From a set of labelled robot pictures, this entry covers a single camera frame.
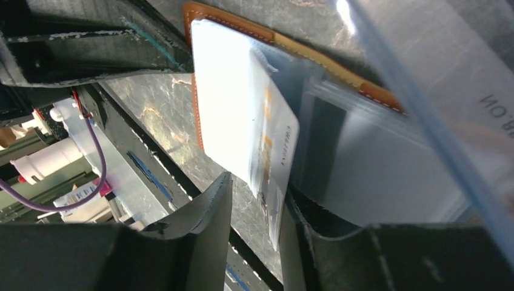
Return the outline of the clear plastic card sleeve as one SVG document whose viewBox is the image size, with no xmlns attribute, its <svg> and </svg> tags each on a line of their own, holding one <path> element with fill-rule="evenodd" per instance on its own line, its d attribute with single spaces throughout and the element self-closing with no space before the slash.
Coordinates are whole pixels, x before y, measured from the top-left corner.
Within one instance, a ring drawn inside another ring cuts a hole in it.
<svg viewBox="0 0 514 291">
<path fill-rule="evenodd" d="M 336 9 L 513 261 L 513 2 L 338 1 Z"/>
</svg>

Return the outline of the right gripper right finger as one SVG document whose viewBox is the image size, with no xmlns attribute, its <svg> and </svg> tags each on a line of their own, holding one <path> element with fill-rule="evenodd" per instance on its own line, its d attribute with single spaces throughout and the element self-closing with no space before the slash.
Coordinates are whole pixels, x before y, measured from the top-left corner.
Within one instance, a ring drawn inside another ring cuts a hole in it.
<svg viewBox="0 0 514 291">
<path fill-rule="evenodd" d="M 285 290 L 512 290 L 513 269 L 473 224 L 354 227 L 296 189 L 279 236 Z"/>
</svg>

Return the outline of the white VIP card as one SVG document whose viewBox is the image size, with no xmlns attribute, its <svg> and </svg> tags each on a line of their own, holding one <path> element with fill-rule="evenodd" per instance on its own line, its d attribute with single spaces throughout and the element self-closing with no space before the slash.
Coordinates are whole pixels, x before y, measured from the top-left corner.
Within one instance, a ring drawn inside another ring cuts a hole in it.
<svg viewBox="0 0 514 291">
<path fill-rule="evenodd" d="M 299 122 L 274 82 L 276 71 L 258 49 L 249 53 L 255 106 L 250 188 L 259 199 L 274 249 L 278 249 L 285 193 L 292 171 Z"/>
</svg>

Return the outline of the brown leather card holder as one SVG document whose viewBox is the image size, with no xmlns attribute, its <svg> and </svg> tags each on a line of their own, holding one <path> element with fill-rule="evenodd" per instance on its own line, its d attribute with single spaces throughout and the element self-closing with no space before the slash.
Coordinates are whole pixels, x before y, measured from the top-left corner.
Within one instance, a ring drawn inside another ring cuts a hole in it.
<svg viewBox="0 0 514 291">
<path fill-rule="evenodd" d="M 199 146 L 248 184 L 271 229 L 287 191 L 345 229 L 478 221 L 389 91 L 227 11 L 188 2 L 183 15 Z"/>
</svg>

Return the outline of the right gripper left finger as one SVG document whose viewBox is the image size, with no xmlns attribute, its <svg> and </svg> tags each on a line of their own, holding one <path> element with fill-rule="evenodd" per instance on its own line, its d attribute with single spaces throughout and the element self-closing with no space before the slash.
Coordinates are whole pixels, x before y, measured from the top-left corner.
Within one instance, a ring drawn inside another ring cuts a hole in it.
<svg viewBox="0 0 514 291">
<path fill-rule="evenodd" d="M 222 290 L 233 180 L 137 231 L 123 224 L 2 224 L 2 290 Z"/>
</svg>

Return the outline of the white card with magnetic stripe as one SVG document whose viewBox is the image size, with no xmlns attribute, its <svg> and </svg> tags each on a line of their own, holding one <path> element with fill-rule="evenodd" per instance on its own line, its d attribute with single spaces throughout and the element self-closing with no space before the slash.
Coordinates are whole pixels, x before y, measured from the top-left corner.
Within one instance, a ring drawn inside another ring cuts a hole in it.
<svg viewBox="0 0 514 291">
<path fill-rule="evenodd" d="M 470 203 L 416 133 L 390 112 L 374 116 L 305 95 L 292 183 L 357 226 L 463 222 Z"/>
</svg>

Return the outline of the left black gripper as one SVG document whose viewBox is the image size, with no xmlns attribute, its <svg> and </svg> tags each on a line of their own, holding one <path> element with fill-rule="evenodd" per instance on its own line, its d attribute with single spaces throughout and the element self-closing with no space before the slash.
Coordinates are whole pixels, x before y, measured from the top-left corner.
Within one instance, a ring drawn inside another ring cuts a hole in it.
<svg viewBox="0 0 514 291">
<path fill-rule="evenodd" d="M 191 73 L 184 35 L 148 1 L 2 1 L 1 124 L 64 89 L 150 73 Z"/>
</svg>

